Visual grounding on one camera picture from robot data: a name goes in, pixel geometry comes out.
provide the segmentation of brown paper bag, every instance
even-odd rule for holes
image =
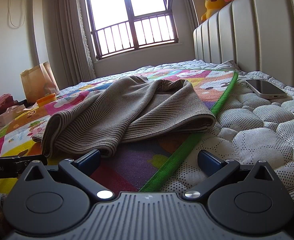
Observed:
[[[52,93],[60,93],[49,62],[25,70],[20,77],[26,99],[30,104]]]

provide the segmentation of folded cloth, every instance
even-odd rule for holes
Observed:
[[[58,151],[82,155],[92,149],[110,157],[121,142],[168,132],[205,131],[214,124],[215,116],[187,80],[149,82],[130,76],[55,113],[44,133],[33,139],[42,140],[46,157]]]

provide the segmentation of curtain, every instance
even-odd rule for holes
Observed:
[[[55,0],[55,14],[68,85],[95,79],[79,0]]]
[[[199,26],[194,1],[193,0],[184,0],[184,1],[185,1],[186,9],[187,9],[190,28],[193,33],[194,30]]]

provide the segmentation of metal screw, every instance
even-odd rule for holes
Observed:
[[[200,192],[195,191],[195,190],[185,192],[185,197],[186,198],[195,199],[195,198],[199,198],[200,195],[201,195]]]
[[[97,197],[101,199],[111,198],[113,195],[113,192],[111,192],[110,190],[101,190],[97,192]]]

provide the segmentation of white headboard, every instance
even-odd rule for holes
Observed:
[[[294,0],[234,0],[194,31],[196,59],[234,60],[294,87]]]

